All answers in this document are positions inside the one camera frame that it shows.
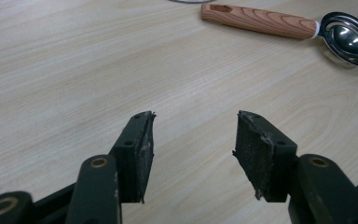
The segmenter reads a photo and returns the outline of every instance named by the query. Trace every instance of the faux wood handle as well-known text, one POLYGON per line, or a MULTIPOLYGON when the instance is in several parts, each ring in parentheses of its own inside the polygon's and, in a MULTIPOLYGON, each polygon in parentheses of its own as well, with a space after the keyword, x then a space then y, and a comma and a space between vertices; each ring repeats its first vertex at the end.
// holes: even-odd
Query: faux wood handle
POLYGON ((201 18, 245 30, 296 39, 312 39, 319 32, 317 21, 248 7, 202 4, 201 18))

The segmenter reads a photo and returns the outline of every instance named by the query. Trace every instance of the utensil handle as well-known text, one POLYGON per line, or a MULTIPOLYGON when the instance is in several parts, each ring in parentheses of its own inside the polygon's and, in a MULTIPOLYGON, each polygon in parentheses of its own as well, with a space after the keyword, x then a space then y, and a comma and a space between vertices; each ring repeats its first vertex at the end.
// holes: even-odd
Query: utensil handle
POLYGON ((228 26, 270 35, 312 39, 319 32, 319 22, 249 7, 202 4, 201 18, 228 26))

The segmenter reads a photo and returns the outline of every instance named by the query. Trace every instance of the metal utensil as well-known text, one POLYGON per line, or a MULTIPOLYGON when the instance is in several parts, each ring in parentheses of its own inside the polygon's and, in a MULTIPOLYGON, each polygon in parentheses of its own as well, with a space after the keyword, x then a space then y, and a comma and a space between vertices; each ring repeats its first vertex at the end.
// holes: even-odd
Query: metal utensil
POLYGON ((201 18, 245 30, 297 39, 320 36, 339 58, 358 65, 358 19, 343 12, 328 13, 319 23, 262 9, 202 4, 201 18))

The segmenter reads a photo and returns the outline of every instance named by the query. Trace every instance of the wood grain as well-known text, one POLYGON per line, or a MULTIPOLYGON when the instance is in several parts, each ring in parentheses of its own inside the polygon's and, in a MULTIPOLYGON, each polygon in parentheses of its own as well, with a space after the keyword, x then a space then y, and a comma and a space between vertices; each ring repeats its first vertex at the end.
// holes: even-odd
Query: wood grain
MULTIPOLYGON (((259 0, 317 18, 358 16, 349 0, 259 0)), ((244 4, 230 0, 234 6, 244 4)), ((34 201, 109 152, 130 117, 152 110, 155 159, 145 204, 125 224, 290 223, 287 204, 255 198, 231 150, 237 113, 262 115, 358 184, 358 68, 324 42, 218 26, 200 5, 166 0, 0 1, 0 194, 34 201)))
POLYGON ((206 21, 297 39, 311 39, 317 29, 313 20, 248 7, 202 4, 200 15, 206 21))

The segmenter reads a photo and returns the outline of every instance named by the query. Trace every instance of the wooden table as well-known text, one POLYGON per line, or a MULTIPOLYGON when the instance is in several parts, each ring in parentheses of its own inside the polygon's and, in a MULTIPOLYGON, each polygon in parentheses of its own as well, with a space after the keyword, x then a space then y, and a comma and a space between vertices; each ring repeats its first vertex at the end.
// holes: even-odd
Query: wooden table
MULTIPOLYGON (((319 20, 358 2, 218 1, 319 20)), ((258 202, 231 155, 237 113, 264 116, 297 155, 335 161, 358 184, 358 67, 299 41, 200 19, 200 5, 0 1, 0 193, 37 201, 107 153, 130 117, 156 111, 145 204, 124 223, 290 223, 258 202)))

